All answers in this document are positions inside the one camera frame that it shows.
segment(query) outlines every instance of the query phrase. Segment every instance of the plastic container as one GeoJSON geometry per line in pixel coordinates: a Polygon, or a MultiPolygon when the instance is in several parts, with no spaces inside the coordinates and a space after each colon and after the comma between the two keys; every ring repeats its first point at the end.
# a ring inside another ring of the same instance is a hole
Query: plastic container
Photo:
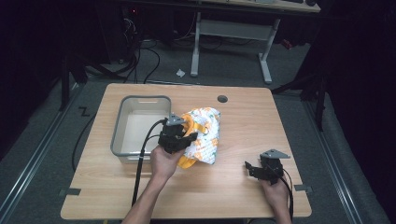
{"type": "MultiPolygon", "coordinates": [[[[113,138],[111,151],[123,163],[136,163],[139,160],[145,138],[152,125],[160,119],[169,118],[171,99],[167,96],[127,96],[122,99],[113,138]]],[[[150,136],[159,135],[163,126],[158,124],[150,136]]],[[[148,140],[144,162],[149,161],[152,149],[158,145],[158,136],[148,140]]]]}

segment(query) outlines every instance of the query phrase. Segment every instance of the wooden table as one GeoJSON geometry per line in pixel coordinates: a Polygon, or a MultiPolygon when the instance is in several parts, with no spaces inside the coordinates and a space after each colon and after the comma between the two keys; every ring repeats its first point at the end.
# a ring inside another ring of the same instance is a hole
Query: wooden table
{"type": "MultiPolygon", "coordinates": [[[[282,160],[294,185],[302,184],[271,92],[265,88],[110,84],[92,125],[71,189],[61,211],[65,219],[122,219],[131,207],[136,164],[123,164],[110,150],[120,101],[127,95],[166,95],[178,115],[211,106],[221,113],[219,148],[213,165],[196,162],[177,168],[155,206],[153,218],[271,217],[257,179],[244,162],[260,166],[259,155],[275,148],[291,155],[282,160]],[[227,103],[218,96],[228,97],[227,103]]],[[[143,166],[139,193],[150,178],[143,166]]],[[[294,191],[294,215],[307,217],[304,191],[294,191]]]]}

